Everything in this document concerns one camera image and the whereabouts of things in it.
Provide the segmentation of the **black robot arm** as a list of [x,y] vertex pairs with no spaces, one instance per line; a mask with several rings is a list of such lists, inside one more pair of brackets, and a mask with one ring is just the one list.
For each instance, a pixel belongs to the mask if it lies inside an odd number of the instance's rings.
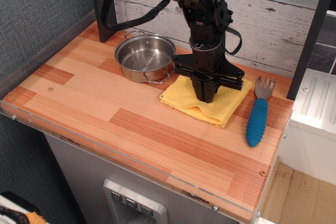
[[242,43],[231,52],[226,49],[226,33],[240,37],[232,28],[233,12],[225,0],[172,0],[182,9],[190,29],[191,54],[175,55],[174,72],[192,81],[196,97],[211,103],[219,87],[236,90],[243,87],[244,72],[226,59],[235,55]]

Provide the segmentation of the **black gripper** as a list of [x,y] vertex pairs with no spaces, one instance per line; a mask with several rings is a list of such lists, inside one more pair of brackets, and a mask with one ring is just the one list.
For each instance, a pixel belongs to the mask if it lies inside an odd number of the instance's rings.
[[176,73],[191,76],[198,100],[211,103],[220,86],[242,89],[245,73],[226,59],[221,40],[207,45],[191,40],[190,47],[191,54],[174,55],[172,61]]

